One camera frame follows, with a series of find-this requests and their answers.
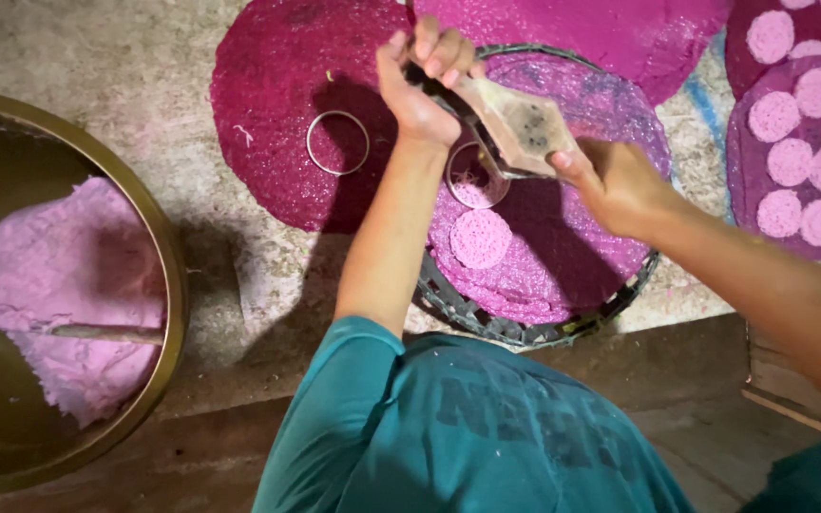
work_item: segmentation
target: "sleeve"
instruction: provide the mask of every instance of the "sleeve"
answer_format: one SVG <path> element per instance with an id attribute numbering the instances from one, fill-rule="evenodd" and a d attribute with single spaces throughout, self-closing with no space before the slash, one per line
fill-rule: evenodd
<path id="1" fill-rule="evenodd" d="M 775 463 L 765 490 L 741 511 L 821 511 L 821 444 Z"/>
<path id="2" fill-rule="evenodd" d="M 336 504 L 381 418 L 401 341 L 376 322 L 335 321 L 268 455 L 254 513 L 326 511 Z"/>

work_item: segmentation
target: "wooden tool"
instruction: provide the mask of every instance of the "wooden tool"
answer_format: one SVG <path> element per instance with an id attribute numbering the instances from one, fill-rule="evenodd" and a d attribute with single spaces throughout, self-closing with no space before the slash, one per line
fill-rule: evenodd
<path id="1" fill-rule="evenodd" d="M 420 79 L 421 63 L 412 48 L 408 53 L 418 68 L 409 79 L 413 75 Z M 505 178 L 556 178 L 547 162 L 549 155 L 559 150 L 580 151 L 553 99 L 501 86 L 485 77 L 462 76 L 451 90 L 436 80 L 425 82 L 424 92 L 471 127 L 484 149 L 481 162 L 485 167 Z"/>
<path id="2" fill-rule="evenodd" d="M 96 326 L 92 324 L 64 324 L 51 328 L 47 335 L 93 339 L 96 341 L 134 342 L 137 344 L 163 345 L 163 328 L 139 328 L 135 326 Z"/>

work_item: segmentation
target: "hand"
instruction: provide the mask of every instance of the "hand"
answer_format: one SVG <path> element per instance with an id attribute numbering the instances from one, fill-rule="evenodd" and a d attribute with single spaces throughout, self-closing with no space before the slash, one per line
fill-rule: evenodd
<path id="1" fill-rule="evenodd" d="M 430 78 L 437 77 L 443 86 L 452 88 L 460 76 L 484 76 L 484 66 L 474 60 L 474 47 L 454 28 L 439 32 L 439 20 L 426 15 L 414 28 L 414 46 L 406 48 L 408 37 L 399 30 L 376 52 L 379 89 L 385 103 L 398 119 L 400 136 L 422 143 L 450 148 L 462 133 L 461 125 L 451 114 L 436 105 L 404 79 L 403 67 L 409 62 L 408 51 L 416 53 Z"/>
<path id="2" fill-rule="evenodd" d="M 690 204 L 633 143 L 579 138 L 581 152 L 555 152 L 556 175 L 578 188 L 582 202 L 601 227 L 616 236 L 649 242 L 662 214 Z"/>

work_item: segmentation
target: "person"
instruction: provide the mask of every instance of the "person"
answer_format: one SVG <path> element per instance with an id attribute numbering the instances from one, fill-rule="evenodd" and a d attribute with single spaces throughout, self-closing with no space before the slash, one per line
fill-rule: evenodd
<path id="1" fill-rule="evenodd" d="M 254 511 L 691 511 L 629 418 L 582 383 L 470 338 L 401 343 L 439 180 L 461 134 L 402 67 L 414 51 L 445 87 L 484 74 L 457 30 L 423 17 L 413 35 L 396 33 L 376 55 L 399 135 Z M 639 146 L 579 145 L 551 161 L 599 224 L 696 275 L 821 390 L 821 266 L 702 213 Z M 821 444 L 777 464 L 745 509 L 821 510 Z"/>

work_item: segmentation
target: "brass basin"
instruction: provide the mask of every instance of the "brass basin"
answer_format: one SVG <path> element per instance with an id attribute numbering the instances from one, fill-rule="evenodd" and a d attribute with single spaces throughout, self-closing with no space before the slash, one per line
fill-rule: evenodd
<path id="1" fill-rule="evenodd" d="M 182 250 L 170 221 L 119 157 L 71 123 L 0 96 L 0 220 L 68 196 L 89 175 L 106 175 L 151 232 L 167 284 L 166 339 L 144 390 L 113 418 L 84 430 L 43 399 L 38 379 L 0 332 L 0 492 L 52 480 L 106 453 L 131 434 L 161 400 L 179 361 L 188 325 Z"/>

